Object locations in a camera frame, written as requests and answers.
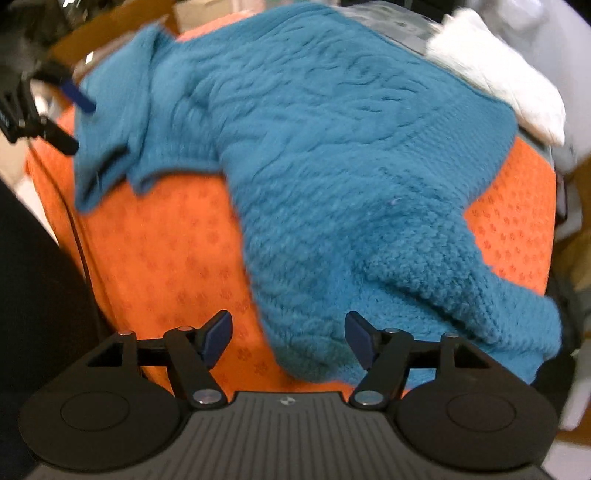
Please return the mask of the orange patterned mat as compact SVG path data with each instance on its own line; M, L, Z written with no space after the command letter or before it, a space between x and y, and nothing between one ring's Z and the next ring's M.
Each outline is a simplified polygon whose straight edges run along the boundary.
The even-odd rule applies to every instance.
M235 337L218 367L224 387L353 387L341 380L303 380L277 363L254 303L242 228L222 174L172 172L144 194L121 181L95 209L83 212L75 204L74 158L38 145L27 166L58 242L77 265L89 267L98 303L117 328L158 336L200 325L226 309L235 318ZM532 196L534 181L525 175L548 168L516 134L496 178L464 213L485 264L543 297L549 237L534 226L548 215L548 199Z

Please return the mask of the white quilted folded blanket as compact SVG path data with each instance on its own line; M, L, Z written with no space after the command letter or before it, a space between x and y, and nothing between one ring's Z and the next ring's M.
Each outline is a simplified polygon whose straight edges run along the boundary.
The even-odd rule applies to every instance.
M519 125L549 146L565 143L566 110L557 87L496 37L473 9L444 18L425 56L512 107Z

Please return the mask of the blue knitted sweater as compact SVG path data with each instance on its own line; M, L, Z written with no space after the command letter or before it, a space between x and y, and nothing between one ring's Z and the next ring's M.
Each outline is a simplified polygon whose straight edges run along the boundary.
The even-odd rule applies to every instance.
M554 302L497 276L465 210L518 131L512 108L318 3L181 42L140 30L81 84L75 204L119 182L222 174L274 357L353 384L358 311L421 340L448 332L531 382L561 346Z

